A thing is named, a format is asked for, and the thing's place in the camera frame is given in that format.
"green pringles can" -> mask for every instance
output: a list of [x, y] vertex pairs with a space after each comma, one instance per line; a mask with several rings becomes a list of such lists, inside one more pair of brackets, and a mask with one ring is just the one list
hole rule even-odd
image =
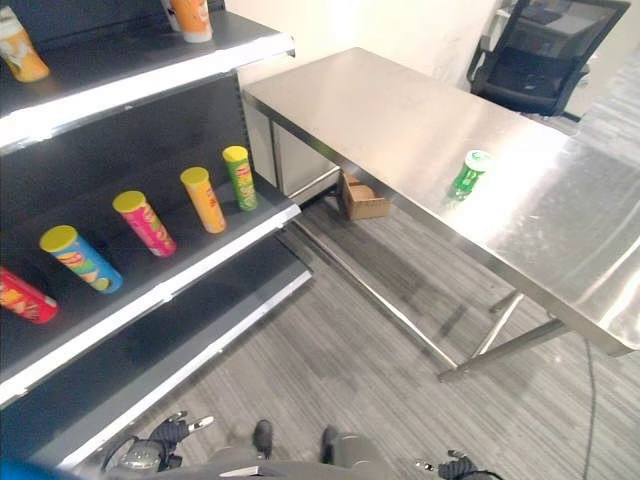
[[489, 168], [491, 155], [482, 150], [470, 150], [464, 159], [460, 173], [453, 181], [453, 195], [462, 200], [473, 190], [474, 185]]
[[253, 186], [249, 152], [244, 147], [234, 145], [222, 151], [222, 158], [227, 163], [240, 209], [253, 210], [258, 206], [258, 197]]

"black cable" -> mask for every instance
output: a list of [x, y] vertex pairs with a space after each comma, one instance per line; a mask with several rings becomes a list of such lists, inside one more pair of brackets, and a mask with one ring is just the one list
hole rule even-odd
[[453, 480], [462, 480], [463, 478], [470, 477], [471, 475], [475, 475], [476, 473], [482, 473], [483, 475], [489, 475], [490, 477], [497, 478], [498, 480], [504, 480], [500, 475], [495, 472], [490, 472], [489, 470], [473, 470], [472, 472], [466, 472], [462, 475], [458, 475]]
[[107, 452], [107, 454], [104, 457], [104, 460], [102, 460], [102, 465], [100, 466], [100, 471], [101, 472], [106, 472], [107, 471], [107, 465], [109, 464], [109, 462], [111, 461], [111, 458], [113, 458], [113, 456], [116, 454], [116, 452], [118, 450], [120, 450], [122, 448], [122, 446], [127, 443], [128, 441], [133, 440], [140, 440], [138, 437], [136, 437], [135, 435], [128, 435], [126, 436], [124, 439], [122, 439], [122, 441], [116, 445], [115, 447], [112, 447], [111, 450], [109, 450]]
[[589, 463], [591, 461], [591, 447], [593, 446], [593, 431], [596, 424], [596, 376], [593, 371], [593, 356], [591, 355], [591, 344], [585, 338], [585, 349], [587, 351], [587, 365], [589, 366], [589, 381], [591, 383], [591, 414], [589, 417], [589, 437], [587, 439], [587, 451], [584, 458], [584, 470], [582, 480], [587, 480], [589, 475]]

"gray shelf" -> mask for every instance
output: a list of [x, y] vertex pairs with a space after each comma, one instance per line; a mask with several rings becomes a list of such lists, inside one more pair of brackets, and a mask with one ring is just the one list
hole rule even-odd
[[75, 465], [309, 278], [262, 240], [3, 410], [3, 455]]
[[[238, 208], [231, 183], [216, 187], [228, 224], [221, 234], [212, 235], [203, 229], [186, 195], [185, 203], [177, 208], [158, 212], [178, 244], [169, 258], [154, 257], [130, 229], [109, 240], [101, 252], [116, 260], [114, 266], [124, 278], [116, 293], [94, 291], [52, 260], [56, 269], [47, 293], [60, 305], [56, 317], [47, 324], [35, 325], [6, 309], [2, 311], [0, 404], [10, 404], [87, 349], [159, 307], [300, 212], [259, 175], [254, 178], [259, 206], [250, 212]], [[101, 203], [108, 205], [110, 198]], [[78, 199], [67, 207], [69, 218], [77, 217], [74, 209], [82, 208], [82, 202]], [[42, 232], [46, 221], [44, 216], [45, 223], [30, 224], [29, 229]]]
[[293, 53], [293, 40], [226, 11], [213, 41], [188, 44], [167, 22], [44, 51], [46, 79], [0, 69], [0, 153], [6, 154], [247, 63]]

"office chair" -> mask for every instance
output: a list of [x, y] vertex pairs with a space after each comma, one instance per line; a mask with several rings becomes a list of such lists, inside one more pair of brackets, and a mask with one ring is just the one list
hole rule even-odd
[[562, 114], [587, 60], [627, 8], [613, 0], [518, 0], [495, 49], [489, 36], [480, 38], [467, 71], [471, 93], [517, 112]]

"small brown box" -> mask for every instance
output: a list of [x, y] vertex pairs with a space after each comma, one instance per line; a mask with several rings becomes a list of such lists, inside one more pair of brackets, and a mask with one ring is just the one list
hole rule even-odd
[[351, 220], [359, 218], [383, 217], [391, 209], [391, 204], [357, 178], [342, 172], [340, 176], [342, 200]]

